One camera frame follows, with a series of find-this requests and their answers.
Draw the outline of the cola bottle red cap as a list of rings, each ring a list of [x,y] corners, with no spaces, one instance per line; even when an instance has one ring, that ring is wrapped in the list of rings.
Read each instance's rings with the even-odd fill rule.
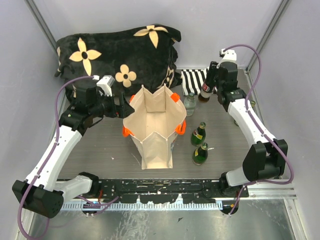
[[[198,95],[199,102],[208,102],[210,100],[211,95],[213,94],[214,88],[215,84],[213,81],[205,80],[201,87],[200,94]]]

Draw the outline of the beige canvas bag orange handles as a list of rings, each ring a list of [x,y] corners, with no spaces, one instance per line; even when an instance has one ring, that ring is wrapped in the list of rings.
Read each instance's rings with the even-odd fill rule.
[[[154,93],[142,86],[129,105],[134,113],[123,119],[122,135],[133,140],[141,156],[141,168],[172,169],[175,142],[187,126],[180,96],[165,85]]]

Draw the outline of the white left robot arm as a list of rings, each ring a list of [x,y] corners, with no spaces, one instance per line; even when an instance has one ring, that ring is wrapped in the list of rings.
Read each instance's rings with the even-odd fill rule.
[[[99,86],[78,87],[70,106],[60,116],[58,130],[33,171],[24,181],[16,180],[12,191],[26,210],[49,219],[63,204],[85,194],[95,198],[100,193],[99,177],[81,172],[75,178],[58,184],[57,179],[73,148],[87,129],[96,125],[95,118],[124,119],[134,113],[123,94],[119,104],[109,90]]]

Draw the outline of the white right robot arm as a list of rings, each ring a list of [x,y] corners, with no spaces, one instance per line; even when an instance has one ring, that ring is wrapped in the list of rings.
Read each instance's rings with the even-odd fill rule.
[[[231,197],[240,186],[282,176],[288,144],[276,139],[252,109],[246,93],[238,87],[237,64],[212,61],[203,88],[216,91],[218,102],[237,122],[249,146],[241,167],[221,174],[220,193]]]

